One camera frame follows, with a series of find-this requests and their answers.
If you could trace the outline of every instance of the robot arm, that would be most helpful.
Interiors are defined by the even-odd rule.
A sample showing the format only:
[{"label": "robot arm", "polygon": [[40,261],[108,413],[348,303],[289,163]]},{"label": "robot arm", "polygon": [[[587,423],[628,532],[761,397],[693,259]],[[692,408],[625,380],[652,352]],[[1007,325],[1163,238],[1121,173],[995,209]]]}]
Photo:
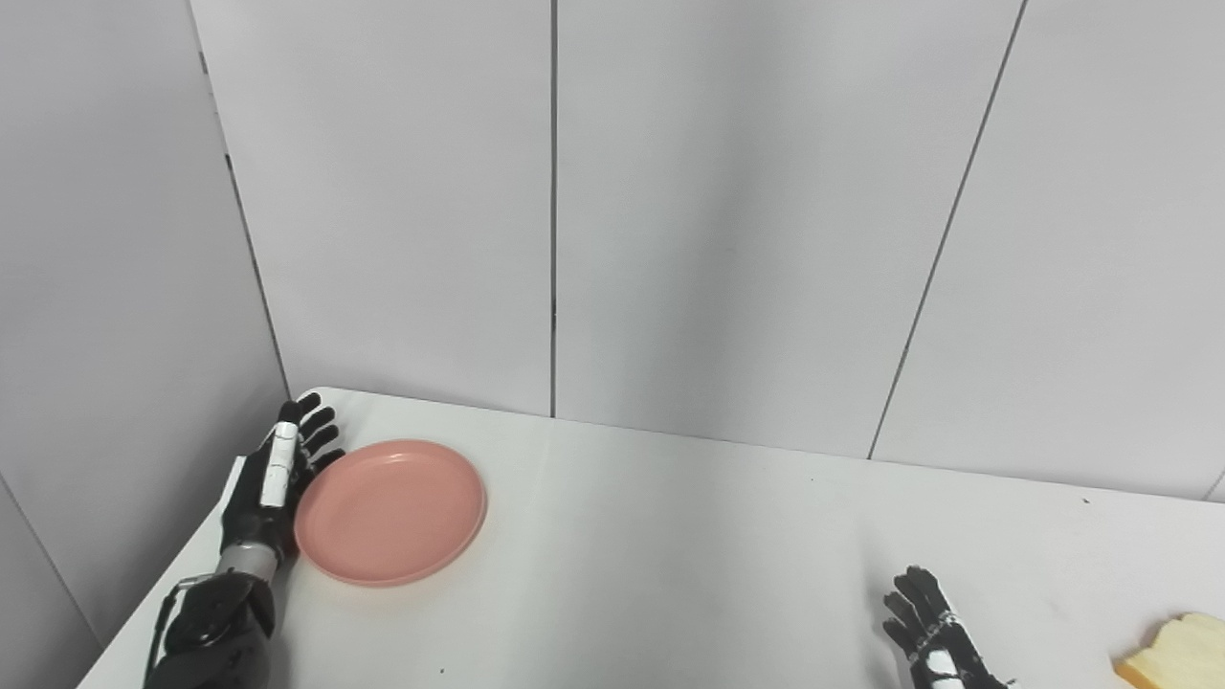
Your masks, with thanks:
[{"label": "robot arm", "polygon": [[909,566],[884,597],[884,633],[905,653],[915,689],[1007,689],[982,663],[960,618],[927,570]]},{"label": "robot arm", "polygon": [[[271,581],[296,552],[293,523],[310,482],[344,455],[332,450],[336,412],[311,394],[281,408],[277,424],[243,463],[222,514],[217,570],[185,579],[163,601],[145,689],[262,689],[276,624]],[[165,620],[183,593],[174,622]],[[162,636],[165,655],[158,660]]]}]

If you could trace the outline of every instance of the white wall panel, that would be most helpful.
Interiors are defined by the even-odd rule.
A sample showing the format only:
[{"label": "white wall panel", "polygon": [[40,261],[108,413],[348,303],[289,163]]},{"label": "white wall panel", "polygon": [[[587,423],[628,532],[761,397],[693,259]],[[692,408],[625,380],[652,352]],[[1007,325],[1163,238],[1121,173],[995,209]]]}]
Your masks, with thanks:
[{"label": "white wall panel", "polygon": [[1018,6],[562,1],[557,416],[866,456]]},{"label": "white wall panel", "polygon": [[0,485],[0,687],[75,687],[102,650]]},{"label": "white wall panel", "polygon": [[876,457],[1205,495],[1223,23],[1212,2],[1030,4]]},{"label": "white wall panel", "polygon": [[192,6],[290,387],[548,413],[548,0]]},{"label": "white wall panel", "polygon": [[283,396],[187,7],[0,4],[0,472],[103,641]]}]

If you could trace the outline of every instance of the tabletop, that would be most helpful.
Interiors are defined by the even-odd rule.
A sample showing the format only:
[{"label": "tabletop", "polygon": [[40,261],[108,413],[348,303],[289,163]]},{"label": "tabletop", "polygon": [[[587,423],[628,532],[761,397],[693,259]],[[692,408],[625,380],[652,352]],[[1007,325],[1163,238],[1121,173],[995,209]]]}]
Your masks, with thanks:
[{"label": "tabletop", "polygon": [[[1025,689],[1125,689],[1112,658],[1185,612],[1225,618],[1225,505],[609,428],[338,389],[347,449],[468,457],[480,533],[421,581],[298,561],[272,689],[909,689],[880,630],[933,571],[987,667]],[[211,571],[219,508],[80,684],[140,687],[174,581]]]}]

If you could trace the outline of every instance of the pink plate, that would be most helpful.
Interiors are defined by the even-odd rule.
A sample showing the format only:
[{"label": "pink plate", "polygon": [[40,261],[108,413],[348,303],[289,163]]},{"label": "pink plate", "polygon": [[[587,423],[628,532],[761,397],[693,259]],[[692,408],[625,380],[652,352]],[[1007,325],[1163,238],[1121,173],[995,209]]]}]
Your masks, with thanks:
[{"label": "pink plate", "polygon": [[484,519],[485,487],[468,460],[436,443],[390,440],[321,473],[303,495],[294,535],[326,574],[393,586],[459,557]]}]

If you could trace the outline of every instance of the bread slice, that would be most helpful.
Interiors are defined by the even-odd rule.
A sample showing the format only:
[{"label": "bread slice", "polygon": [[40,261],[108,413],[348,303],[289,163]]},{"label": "bread slice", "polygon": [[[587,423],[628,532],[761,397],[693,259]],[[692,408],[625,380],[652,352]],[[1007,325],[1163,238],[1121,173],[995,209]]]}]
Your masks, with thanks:
[{"label": "bread slice", "polygon": [[1170,620],[1115,672],[1137,689],[1225,689],[1225,622],[1200,613]]}]

